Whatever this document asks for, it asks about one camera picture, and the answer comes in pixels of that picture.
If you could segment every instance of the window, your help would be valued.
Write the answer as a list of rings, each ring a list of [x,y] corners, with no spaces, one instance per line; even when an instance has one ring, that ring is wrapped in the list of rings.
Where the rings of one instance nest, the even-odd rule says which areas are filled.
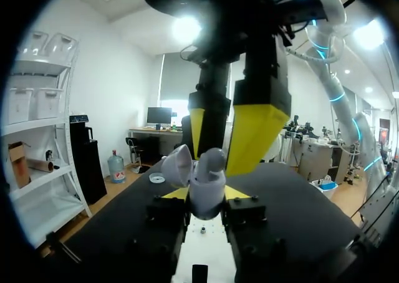
[[[190,113],[188,112],[188,100],[162,100],[161,107],[171,107],[172,116],[176,113],[176,117],[172,117],[171,125],[181,126],[181,119]]]

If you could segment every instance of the white plastic container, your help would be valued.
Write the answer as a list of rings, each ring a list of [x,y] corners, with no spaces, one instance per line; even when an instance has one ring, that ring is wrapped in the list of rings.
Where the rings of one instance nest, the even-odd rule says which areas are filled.
[[[26,122],[29,119],[33,89],[11,88],[8,103],[8,123]]]
[[[62,89],[40,88],[37,91],[37,118],[57,118]]]
[[[331,200],[332,196],[335,193],[335,190],[338,188],[338,184],[336,183],[335,186],[331,189],[321,189],[317,185],[318,180],[314,180],[310,182],[311,185],[313,185],[315,188],[317,188],[324,196],[327,197],[327,199]]]

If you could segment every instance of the table surface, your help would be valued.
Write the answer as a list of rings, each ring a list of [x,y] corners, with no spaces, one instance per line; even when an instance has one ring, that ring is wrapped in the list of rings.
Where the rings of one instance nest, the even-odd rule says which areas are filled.
[[[159,172],[161,161],[99,211],[66,245],[81,258],[103,250],[121,253],[140,232],[145,207],[155,195],[175,190],[167,182],[153,184],[149,175]],[[346,246],[360,230],[344,213],[303,177],[281,163],[260,163],[247,175],[228,178],[227,185],[247,195],[258,195],[275,237],[284,238],[287,257],[317,260]]]

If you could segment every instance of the white wall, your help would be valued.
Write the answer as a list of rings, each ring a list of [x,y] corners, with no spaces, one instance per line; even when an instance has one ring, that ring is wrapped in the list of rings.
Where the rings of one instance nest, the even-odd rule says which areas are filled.
[[[79,0],[53,0],[32,28],[79,40],[70,111],[89,116],[104,176],[113,149],[129,163],[125,137],[147,116],[152,58],[123,41],[105,17]]]

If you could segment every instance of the white shelf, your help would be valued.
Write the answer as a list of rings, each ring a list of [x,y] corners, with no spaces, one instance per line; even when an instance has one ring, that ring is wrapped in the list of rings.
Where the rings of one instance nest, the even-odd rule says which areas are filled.
[[[83,204],[70,194],[48,194],[33,207],[19,213],[19,217],[28,240],[34,247],[39,247],[47,234],[57,231],[83,210]]]
[[[1,135],[9,135],[14,132],[21,132],[24,130],[29,130],[33,128],[64,124],[65,118],[48,118],[33,121],[26,121],[21,123],[15,123],[10,125],[5,125],[1,128]]]
[[[60,163],[54,162],[56,166],[60,166]],[[17,200],[20,197],[28,194],[29,192],[33,191],[36,188],[39,188],[42,185],[45,185],[46,183],[67,174],[68,172],[72,171],[72,167],[70,165],[63,165],[60,166],[58,170],[54,170],[51,173],[46,173],[43,171],[39,170],[33,170],[29,169],[29,172],[31,174],[31,183],[28,185],[25,185],[23,188],[16,189],[12,191],[9,195],[12,200]]]
[[[11,69],[12,75],[58,76],[70,63],[43,55],[21,54]]]

